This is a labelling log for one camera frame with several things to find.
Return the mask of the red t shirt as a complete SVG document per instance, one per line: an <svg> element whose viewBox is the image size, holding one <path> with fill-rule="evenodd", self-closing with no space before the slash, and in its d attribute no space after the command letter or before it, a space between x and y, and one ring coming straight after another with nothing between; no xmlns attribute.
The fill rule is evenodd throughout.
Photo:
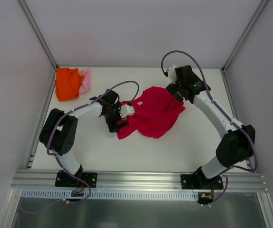
<svg viewBox="0 0 273 228"><path fill-rule="evenodd" d="M118 131L117 137L120 140L134 131L158 139L174 126L185 110L183 102L177 101L166 89L156 86L144 90L131 105L135 114L127 116L127 125Z"/></svg>

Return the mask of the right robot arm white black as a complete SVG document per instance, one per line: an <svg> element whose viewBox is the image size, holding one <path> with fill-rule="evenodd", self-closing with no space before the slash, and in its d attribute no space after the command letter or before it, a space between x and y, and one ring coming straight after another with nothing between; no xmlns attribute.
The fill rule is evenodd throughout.
<svg viewBox="0 0 273 228"><path fill-rule="evenodd" d="M192 175L199 188L205 189L219 175L237 163L254 156L255 129L244 125L220 106L204 79L190 65L171 65L165 72L171 80L166 90L179 102L189 101L208 118L220 135L215 156Z"/></svg>

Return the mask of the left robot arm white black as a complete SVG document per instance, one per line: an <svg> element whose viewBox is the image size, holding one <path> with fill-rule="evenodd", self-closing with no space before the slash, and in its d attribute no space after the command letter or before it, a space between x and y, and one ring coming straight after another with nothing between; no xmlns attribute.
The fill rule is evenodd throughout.
<svg viewBox="0 0 273 228"><path fill-rule="evenodd" d="M66 182L76 187L82 182L83 168L72 151L78 124L83 120L103 116L110 133L118 133L127 126L127 117L135 114L131 105L122 104L119 95L107 90L99 97L90 98L85 105L64 112L57 108L50 111L39 135L47 154L55 157L62 171L66 174Z"/></svg>

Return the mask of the pink t shirt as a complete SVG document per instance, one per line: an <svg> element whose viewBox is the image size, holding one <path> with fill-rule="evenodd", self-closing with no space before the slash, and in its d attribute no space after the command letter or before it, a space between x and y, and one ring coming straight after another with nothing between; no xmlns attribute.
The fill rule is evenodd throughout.
<svg viewBox="0 0 273 228"><path fill-rule="evenodd" d="M80 76L83 76L83 80L79 88L79 93L84 94L92 87L92 72L90 68L87 68L85 70L79 70L78 73Z"/></svg>

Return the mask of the orange t shirt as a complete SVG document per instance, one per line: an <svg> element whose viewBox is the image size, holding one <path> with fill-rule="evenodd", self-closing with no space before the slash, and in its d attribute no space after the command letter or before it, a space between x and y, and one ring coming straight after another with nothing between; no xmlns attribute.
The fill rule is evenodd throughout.
<svg viewBox="0 0 273 228"><path fill-rule="evenodd" d="M77 68L58 68L55 79L57 99L64 102L78 98L81 81Z"/></svg>

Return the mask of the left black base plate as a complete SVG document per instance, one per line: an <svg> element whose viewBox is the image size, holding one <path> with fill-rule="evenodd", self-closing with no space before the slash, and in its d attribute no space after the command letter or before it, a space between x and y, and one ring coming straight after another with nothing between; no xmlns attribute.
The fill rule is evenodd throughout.
<svg viewBox="0 0 273 228"><path fill-rule="evenodd" d="M97 185L97 173L94 172L79 172L77 177L86 182L91 188L95 188ZM71 177L64 171L59 171L55 179L55 187L80 187L82 182Z"/></svg>

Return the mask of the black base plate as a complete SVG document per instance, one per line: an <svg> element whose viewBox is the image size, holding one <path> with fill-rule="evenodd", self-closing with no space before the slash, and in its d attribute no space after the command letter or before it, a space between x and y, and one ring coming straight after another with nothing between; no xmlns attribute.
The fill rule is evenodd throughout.
<svg viewBox="0 0 273 228"><path fill-rule="evenodd" d="M223 190L223 181L220 176L207 179L197 174L182 174L180 175L181 188L185 190Z"/></svg>
<svg viewBox="0 0 273 228"><path fill-rule="evenodd" d="M94 172L79 172L77 177L86 182L91 188L95 188L97 185L97 173ZM64 171L59 171L55 179L55 187L80 187L82 182L71 177Z"/></svg>

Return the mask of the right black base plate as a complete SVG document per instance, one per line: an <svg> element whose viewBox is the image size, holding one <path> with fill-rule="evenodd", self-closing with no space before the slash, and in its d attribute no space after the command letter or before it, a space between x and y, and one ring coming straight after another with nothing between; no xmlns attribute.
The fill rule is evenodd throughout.
<svg viewBox="0 0 273 228"><path fill-rule="evenodd" d="M220 176L207 179L197 174L182 174L180 175L181 188L185 190L223 190L223 181Z"/></svg>

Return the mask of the aluminium mounting rail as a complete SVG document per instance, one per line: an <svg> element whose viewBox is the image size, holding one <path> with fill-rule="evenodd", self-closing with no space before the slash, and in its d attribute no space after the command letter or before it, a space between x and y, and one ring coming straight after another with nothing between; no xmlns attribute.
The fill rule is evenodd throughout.
<svg viewBox="0 0 273 228"><path fill-rule="evenodd" d="M54 189L57 178L55 170L17 170L12 188ZM147 190L178 191L184 180L179 172L121 172L97 171L95 190ZM227 173L222 176L222 183L228 184L229 192L267 192L268 186L261 174Z"/></svg>

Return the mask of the right aluminium frame post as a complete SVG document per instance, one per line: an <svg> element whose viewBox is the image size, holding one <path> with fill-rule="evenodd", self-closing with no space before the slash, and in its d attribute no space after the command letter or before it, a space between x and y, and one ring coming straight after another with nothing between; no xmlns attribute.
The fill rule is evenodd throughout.
<svg viewBox="0 0 273 228"><path fill-rule="evenodd" d="M229 57L227 58L225 64L221 68L221 71L226 71L229 66L231 65L232 61L234 60L235 56L238 54L240 49L242 48L244 42L247 40L250 32L252 31L253 27L257 23L258 19L262 15L263 11L265 10L266 6L268 5L269 0L261 0L256 7L255 11L253 12L251 18L249 19L248 23L246 24L243 32L241 33L238 41L236 42L233 50L231 51Z"/></svg>

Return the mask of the aluminium frame post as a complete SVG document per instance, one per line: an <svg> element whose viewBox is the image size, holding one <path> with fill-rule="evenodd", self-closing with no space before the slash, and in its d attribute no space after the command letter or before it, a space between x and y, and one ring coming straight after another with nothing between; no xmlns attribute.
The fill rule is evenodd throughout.
<svg viewBox="0 0 273 228"><path fill-rule="evenodd" d="M27 2L25 0L17 0L17 3L19 4L21 10L23 11L28 23L30 24L30 26L31 26L37 40L39 41L40 46L42 47L45 55L47 56L50 64L56 70L58 68L58 64L56 63L56 60L53 57L53 54L50 51L50 48L48 47Z"/></svg>
<svg viewBox="0 0 273 228"><path fill-rule="evenodd" d="M247 40L250 32L252 31L253 27L257 23L258 19L262 15L263 11L265 10L266 6L268 5L269 0L261 0L256 7L255 11L253 12L251 18L249 19L248 23L246 24L243 32L241 33L238 41L236 42L233 50L231 51L229 57L227 58L225 64L221 68L221 71L226 71L229 66L231 65L232 61L234 60L235 56L238 54L240 49L242 48L244 42Z"/></svg>

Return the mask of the left aluminium frame post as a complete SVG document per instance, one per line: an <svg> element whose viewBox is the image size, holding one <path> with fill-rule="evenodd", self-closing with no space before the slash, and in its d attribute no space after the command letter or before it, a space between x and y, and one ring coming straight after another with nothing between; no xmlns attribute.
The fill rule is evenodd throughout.
<svg viewBox="0 0 273 228"><path fill-rule="evenodd" d="M45 55L47 56L50 64L56 70L58 68L58 64L56 63L56 60L53 57L53 54L50 51L50 48L48 47L27 2L25 0L17 0L17 3L19 4L21 10L23 11L28 23L30 24L30 26L31 26L37 40L39 41L40 46L42 47Z"/></svg>

